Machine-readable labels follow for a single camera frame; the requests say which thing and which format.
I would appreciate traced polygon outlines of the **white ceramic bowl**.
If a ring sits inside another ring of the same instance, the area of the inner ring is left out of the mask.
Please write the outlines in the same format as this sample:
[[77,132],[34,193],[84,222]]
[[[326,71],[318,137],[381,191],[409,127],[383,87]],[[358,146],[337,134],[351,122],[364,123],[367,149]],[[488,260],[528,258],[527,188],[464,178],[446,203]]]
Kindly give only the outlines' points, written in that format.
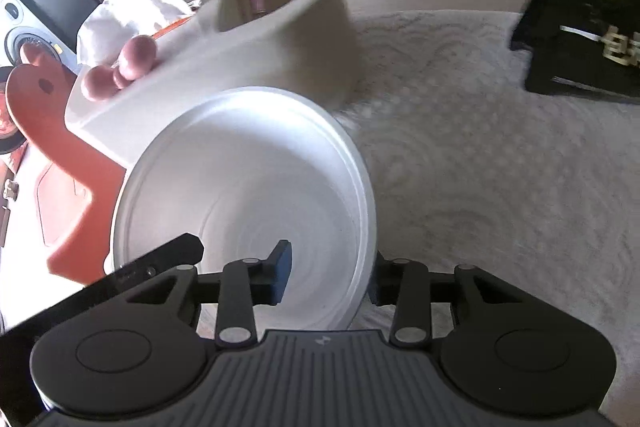
[[292,246],[282,301],[255,312],[260,331],[344,329],[366,292],[376,251],[369,173],[322,107],[274,88],[232,89],[160,132],[126,174],[111,231],[122,267],[190,233],[198,269],[262,259]]

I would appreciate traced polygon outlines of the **white lace tablecloth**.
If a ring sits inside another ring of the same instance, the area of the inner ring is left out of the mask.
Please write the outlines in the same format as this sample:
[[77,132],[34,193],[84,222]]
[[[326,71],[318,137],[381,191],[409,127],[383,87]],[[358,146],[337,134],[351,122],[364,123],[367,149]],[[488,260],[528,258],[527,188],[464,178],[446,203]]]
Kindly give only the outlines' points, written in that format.
[[467,263],[611,341],[602,410],[639,421],[639,109],[529,93],[514,13],[358,16],[363,80],[337,114],[367,164],[378,246]]

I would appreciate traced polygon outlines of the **orange plastic chair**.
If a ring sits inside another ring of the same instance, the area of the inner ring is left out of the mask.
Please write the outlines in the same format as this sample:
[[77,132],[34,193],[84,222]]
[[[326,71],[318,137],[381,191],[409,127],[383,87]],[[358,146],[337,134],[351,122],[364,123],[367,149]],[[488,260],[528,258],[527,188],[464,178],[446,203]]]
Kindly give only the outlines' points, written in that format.
[[10,72],[6,104],[17,128],[54,165],[88,192],[88,204],[76,225],[53,247],[49,271],[81,284],[104,277],[111,226],[125,169],[68,131],[64,115],[76,76],[33,44],[26,64]]

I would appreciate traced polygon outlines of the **cream oval storage tray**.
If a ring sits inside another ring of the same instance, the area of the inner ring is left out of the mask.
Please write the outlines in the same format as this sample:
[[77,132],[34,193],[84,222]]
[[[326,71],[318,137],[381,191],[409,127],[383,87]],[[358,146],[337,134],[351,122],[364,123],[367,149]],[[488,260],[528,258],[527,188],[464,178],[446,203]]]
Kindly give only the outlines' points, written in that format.
[[256,20],[248,0],[198,1],[190,20],[158,40],[149,75],[105,102],[74,88],[66,128],[129,168],[171,121],[218,92],[273,87],[335,110],[363,77],[344,0],[265,0]]

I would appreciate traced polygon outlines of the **black round washer door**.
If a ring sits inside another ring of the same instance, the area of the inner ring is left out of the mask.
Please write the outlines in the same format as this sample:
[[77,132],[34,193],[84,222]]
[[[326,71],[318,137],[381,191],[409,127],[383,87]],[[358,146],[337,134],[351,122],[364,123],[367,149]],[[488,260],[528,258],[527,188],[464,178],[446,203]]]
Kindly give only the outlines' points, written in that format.
[[22,146],[26,139],[13,121],[6,101],[6,83],[12,72],[11,66],[0,67],[0,154],[9,154]]

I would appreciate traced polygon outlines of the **black snack bag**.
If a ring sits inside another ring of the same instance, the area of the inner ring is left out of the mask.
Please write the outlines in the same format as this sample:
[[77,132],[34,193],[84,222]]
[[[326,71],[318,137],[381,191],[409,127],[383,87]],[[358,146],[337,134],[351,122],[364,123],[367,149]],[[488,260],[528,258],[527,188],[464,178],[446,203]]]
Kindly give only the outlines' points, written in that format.
[[529,0],[510,48],[529,92],[639,101],[639,0]]

